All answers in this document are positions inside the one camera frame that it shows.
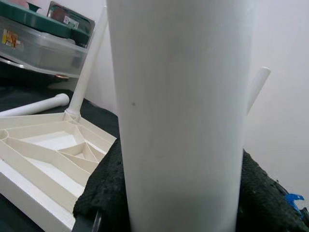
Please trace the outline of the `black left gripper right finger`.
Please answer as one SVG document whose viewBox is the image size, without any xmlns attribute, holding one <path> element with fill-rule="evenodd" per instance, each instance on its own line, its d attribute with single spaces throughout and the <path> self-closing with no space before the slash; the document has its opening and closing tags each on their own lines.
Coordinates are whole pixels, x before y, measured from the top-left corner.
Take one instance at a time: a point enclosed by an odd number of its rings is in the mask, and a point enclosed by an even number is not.
<svg viewBox="0 0 309 232">
<path fill-rule="evenodd" d="M 307 232 L 309 226 L 288 204 L 284 188 L 243 150 L 237 211 L 238 232 Z"/>
</svg>

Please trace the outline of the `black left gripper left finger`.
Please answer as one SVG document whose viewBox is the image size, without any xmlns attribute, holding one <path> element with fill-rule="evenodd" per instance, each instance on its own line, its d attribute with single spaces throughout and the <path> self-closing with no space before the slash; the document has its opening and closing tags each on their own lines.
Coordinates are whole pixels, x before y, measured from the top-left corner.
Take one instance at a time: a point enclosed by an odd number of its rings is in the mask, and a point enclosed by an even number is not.
<svg viewBox="0 0 309 232">
<path fill-rule="evenodd" d="M 116 139 L 89 177 L 73 208 L 73 216 L 76 219 L 74 232 L 129 231 L 120 139 Z"/>
</svg>

